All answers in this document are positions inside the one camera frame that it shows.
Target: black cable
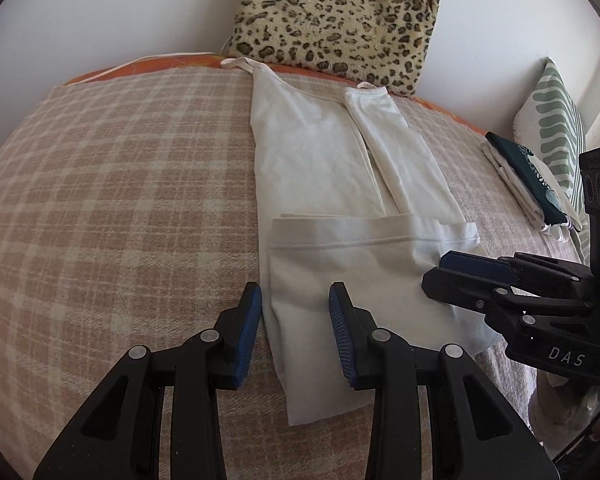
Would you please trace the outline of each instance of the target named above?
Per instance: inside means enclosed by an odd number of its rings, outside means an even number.
[[[554,457],[554,465],[557,465],[561,459],[563,459],[568,453],[580,443],[580,441],[585,438],[590,432],[593,425],[600,420],[600,411],[596,413],[596,415],[591,419],[591,422],[587,424],[586,428],[580,432],[580,434],[574,438],[568,446],[565,446],[560,453],[558,453]]]

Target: leopard print pillow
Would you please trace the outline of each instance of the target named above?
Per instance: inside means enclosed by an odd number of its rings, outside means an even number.
[[[228,54],[300,66],[409,96],[440,0],[240,0]]]

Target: green striped pillow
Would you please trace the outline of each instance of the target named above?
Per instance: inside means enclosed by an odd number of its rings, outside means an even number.
[[[580,221],[586,219],[578,168],[578,156],[585,149],[582,118],[550,59],[547,59],[538,84],[513,121],[513,137],[549,167],[580,215]],[[574,242],[581,257],[588,263],[588,221],[586,224]]]

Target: orange fabric edge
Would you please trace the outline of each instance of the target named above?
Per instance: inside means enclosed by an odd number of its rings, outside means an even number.
[[[220,68],[220,62],[224,59],[223,56],[217,56],[215,54],[191,54],[189,56],[174,56],[174,57],[158,57],[154,59],[144,59],[142,61],[136,61],[131,63],[130,65],[123,66],[117,70],[114,70],[111,73],[103,75],[101,77],[95,77],[91,81],[106,81],[109,79],[115,79],[118,77],[125,77],[129,75],[138,75],[138,74],[146,74],[150,72],[160,72],[160,70],[168,70],[171,68],[182,68],[186,66],[206,66],[209,68]],[[305,68],[299,68],[294,66],[286,66],[286,65],[278,65],[278,64],[270,64],[269,65],[275,72],[283,73],[283,74],[298,74],[305,75],[309,77],[316,77],[320,79],[330,79],[332,81],[341,81],[345,82],[349,85],[355,85],[355,83],[334,75],[323,74],[321,72],[315,72],[313,70],[307,70]],[[64,85],[76,84],[85,79],[98,75],[101,72],[105,72],[105,70],[96,70],[95,72],[90,72],[88,74],[84,74],[78,77],[75,77],[69,81],[67,81]],[[458,117],[457,115],[441,108],[440,106],[433,104],[427,100],[421,99],[417,96],[410,97],[410,99],[414,102],[417,102],[419,105],[428,108],[429,110],[433,110],[453,119],[456,123],[462,124],[463,126],[467,126],[469,129],[473,130],[477,134],[482,136],[487,134],[486,130],[471,124],[469,121],[464,120],[462,117]]]

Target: bed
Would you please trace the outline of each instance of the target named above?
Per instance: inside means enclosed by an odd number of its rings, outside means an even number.
[[[252,82],[220,60],[150,60],[71,81],[0,149],[0,451],[24,479],[130,346],[179,345],[258,279]],[[313,92],[348,84],[274,69]],[[530,227],[480,150],[484,131],[422,100],[395,101],[490,256],[577,261],[570,242]],[[476,360],[526,420],[534,370],[503,344]],[[229,478],[364,475],[371,407],[290,428],[262,326],[250,375],[220,392],[219,416]]]

